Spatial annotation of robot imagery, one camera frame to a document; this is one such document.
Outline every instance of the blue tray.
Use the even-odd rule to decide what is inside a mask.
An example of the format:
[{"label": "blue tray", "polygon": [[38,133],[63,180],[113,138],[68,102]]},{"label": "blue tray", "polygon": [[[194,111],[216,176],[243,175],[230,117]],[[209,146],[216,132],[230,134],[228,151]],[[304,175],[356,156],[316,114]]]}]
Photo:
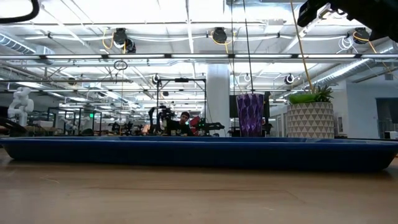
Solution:
[{"label": "blue tray", "polygon": [[0,139],[14,159],[144,166],[381,170],[398,142],[304,138],[49,137]]}]

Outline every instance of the geometric patterned planter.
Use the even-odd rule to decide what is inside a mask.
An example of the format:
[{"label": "geometric patterned planter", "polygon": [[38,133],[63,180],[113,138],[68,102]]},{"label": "geometric patterned planter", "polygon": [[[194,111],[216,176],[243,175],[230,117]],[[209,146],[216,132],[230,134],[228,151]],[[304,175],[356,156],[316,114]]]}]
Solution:
[{"label": "geometric patterned planter", "polygon": [[261,137],[264,95],[242,94],[236,97],[241,137]]},{"label": "geometric patterned planter", "polygon": [[287,136],[290,138],[335,138],[333,105],[325,102],[288,105]]}]

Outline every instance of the white column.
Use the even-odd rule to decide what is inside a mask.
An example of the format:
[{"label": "white column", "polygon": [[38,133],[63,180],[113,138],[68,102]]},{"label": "white column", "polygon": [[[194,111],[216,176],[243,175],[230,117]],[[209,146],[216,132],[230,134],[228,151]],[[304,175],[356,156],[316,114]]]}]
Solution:
[{"label": "white column", "polygon": [[229,66],[208,65],[207,69],[207,122],[220,122],[225,126],[224,130],[210,131],[210,134],[218,133],[220,137],[228,135],[229,119]]}]

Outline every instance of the wooden tabletop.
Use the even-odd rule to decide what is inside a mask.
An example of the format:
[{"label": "wooden tabletop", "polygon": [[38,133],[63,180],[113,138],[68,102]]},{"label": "wooden tabletop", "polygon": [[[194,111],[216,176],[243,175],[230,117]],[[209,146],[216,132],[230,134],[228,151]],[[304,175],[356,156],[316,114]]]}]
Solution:
[{"label": "wooden tabletop", "polygon": [[398,223],[398,161],[342,174],[11,161],[0,223]]}]

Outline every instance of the white planter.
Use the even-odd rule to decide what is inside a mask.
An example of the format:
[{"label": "white planter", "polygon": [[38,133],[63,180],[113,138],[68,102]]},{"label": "white planter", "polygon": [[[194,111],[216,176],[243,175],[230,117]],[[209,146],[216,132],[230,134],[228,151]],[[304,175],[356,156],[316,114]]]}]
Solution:
[{"label": "white planter", "polygon": [[334,138],[335,121],[331,103],[299,103],[287,108],[290,138]]}]

